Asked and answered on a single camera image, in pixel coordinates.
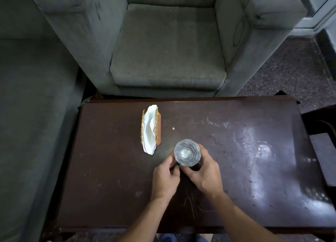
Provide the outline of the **person's left hand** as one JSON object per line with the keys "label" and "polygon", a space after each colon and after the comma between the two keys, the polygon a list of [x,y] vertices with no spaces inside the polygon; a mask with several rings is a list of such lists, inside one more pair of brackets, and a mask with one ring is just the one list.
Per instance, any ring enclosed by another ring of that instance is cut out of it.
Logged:
{"label": "person's left hand", "polygon": [[169,156],[154,169],[152,194],[150,200],[163,200],[167,204],[177,191],[180,178],[173,177],[170,174],[170,168],[179,166],[172,150]]}

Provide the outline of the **white door frame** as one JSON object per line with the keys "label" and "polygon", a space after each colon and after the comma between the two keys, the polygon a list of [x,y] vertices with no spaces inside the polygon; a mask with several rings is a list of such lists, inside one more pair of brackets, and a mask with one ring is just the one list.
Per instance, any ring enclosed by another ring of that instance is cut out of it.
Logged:
{"label": "white door frame", "polygon": [[309,37],[319,33],[336,18],[336,0],[301,0],[307,15],[291,31],[289,37]]}

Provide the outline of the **person's blue jeans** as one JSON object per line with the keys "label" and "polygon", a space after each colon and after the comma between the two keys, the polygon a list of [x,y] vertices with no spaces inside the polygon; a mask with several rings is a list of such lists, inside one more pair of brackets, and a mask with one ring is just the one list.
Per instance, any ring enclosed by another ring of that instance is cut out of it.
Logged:
{"label": "person's blue jeans", "polygon": [[208,242],[201,234],[157,233],[153,242]]}

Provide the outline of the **person's left forearm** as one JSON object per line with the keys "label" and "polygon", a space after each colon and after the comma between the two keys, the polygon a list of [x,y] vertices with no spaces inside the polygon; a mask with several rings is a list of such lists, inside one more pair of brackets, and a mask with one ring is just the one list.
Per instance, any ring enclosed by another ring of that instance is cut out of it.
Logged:
{"label": "person's left forearm", "polygon": [[170,198],[158,197],[149,201],[141,215],[116,242],[153,242]]}

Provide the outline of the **grey fabric sofa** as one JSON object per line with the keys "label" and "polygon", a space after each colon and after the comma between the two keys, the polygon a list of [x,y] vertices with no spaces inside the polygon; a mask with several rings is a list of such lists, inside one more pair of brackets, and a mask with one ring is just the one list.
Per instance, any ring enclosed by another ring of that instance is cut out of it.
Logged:
{"label": "grey fabric sofa", "polygon": [[0,242],[39,242],[85,83],[33,0],[0,0]]}

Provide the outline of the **clear drinking glass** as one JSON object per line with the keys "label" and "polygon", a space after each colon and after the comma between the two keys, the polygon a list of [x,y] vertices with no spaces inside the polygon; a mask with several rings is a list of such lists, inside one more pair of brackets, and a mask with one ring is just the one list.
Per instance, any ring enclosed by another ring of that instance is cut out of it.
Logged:
{"label": "clear drinking glass", "polygon": [[183,139],[175,145],[174,157],[179,165],[193,167],[201,160],[201,149],[195,141]]}

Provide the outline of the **white paper napkin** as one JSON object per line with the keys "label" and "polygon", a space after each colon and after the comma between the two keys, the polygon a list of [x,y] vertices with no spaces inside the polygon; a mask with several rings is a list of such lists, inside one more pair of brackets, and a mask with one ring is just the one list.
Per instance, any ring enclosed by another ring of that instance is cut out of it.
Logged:
{"label": "white paper napkin", "polygon": [[141,144],[145,153],[153,155],[157,147],[158,107],[151,105],[143,110],[141,121]]}

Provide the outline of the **person's right hand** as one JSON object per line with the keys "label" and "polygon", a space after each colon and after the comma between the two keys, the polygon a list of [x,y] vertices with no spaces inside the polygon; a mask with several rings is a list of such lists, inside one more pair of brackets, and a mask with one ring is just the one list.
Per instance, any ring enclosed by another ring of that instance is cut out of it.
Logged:
{"label": "person's right hand", "polygon": [[191,179],[196,187],[205,194],[209,200],[217,197],[228,198],[222,186],[221,172],[218,163],[209,155],[208,151],[198,144],[201,149],[200,179]]}

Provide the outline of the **person's right forearm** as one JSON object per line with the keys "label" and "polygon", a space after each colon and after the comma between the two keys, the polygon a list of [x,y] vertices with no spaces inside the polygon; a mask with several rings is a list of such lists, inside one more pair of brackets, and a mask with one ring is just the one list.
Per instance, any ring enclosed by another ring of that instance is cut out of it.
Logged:
{"label": "person's right forearm", "polygon": [[205,195],[218,212],[232,242],[286,242],[246,215],[224,191]]}

